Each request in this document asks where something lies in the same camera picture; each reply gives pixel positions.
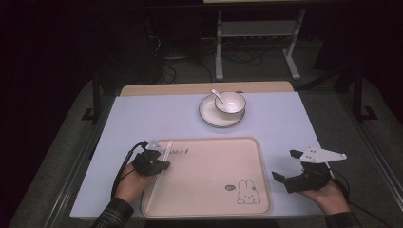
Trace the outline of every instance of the white saucer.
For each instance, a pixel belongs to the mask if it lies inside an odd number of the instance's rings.
[[[201,101],[201,104],[199,105],[199,112],[201,114],[201,117],[206,122],[212,124],[215,127],[227,127],[234,125],[238,123],[245,114],[245,111],[243,110],[243,113],[241,115],[238,115],[234,118],[229,117],[227,114],[219,111],[216,108],[216,95],[214,94],[208,95]]]

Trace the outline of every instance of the table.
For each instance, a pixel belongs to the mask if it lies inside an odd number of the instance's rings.
[[[199,102],[212,87],[218,91],[243,92],[248,105],[241,122],[229,128],[215,128],[202,120],[198,113]],[[270,175],[270,171],[285,177],[299,175],[299,160],[291,158],[289,150],[305,150],[309,146],[319,147],[319,144],[303,104],[291,85],[261,82],[125,87],[112,106],[70,216],[79,219],[98,217],[110,200],[115,175],[135,143],[151,139],[223,136],[253,137],[260,144],[273,207],[259,218],[322,214],[309,199],[288,194]],[[140,212],[139,200],[132,206],[135,208],[133,217],[146,219]]]

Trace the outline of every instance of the pink tray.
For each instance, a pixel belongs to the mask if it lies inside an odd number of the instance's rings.
[[[142,211],[150,218],[223,217],[266,214],[270,191],[259,144],[253,138],[173,141],[151,205],[154,183],[144,190]]]

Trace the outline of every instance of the rabbit illustration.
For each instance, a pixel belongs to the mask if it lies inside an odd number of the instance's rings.
[[[241,180],[239,183],[238,204],[258,204],[260,203],[259,193],[255,184],[251,181]]]

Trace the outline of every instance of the sleeve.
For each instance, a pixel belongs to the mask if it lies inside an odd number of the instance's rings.
[[[326,225],[328,228],[361,228],[354,212],[345,212],[334,214],[325,217]]]
[[[133,208],[126,201],[114,198],[94,221],[91,228],[123,228],[133,212]]]

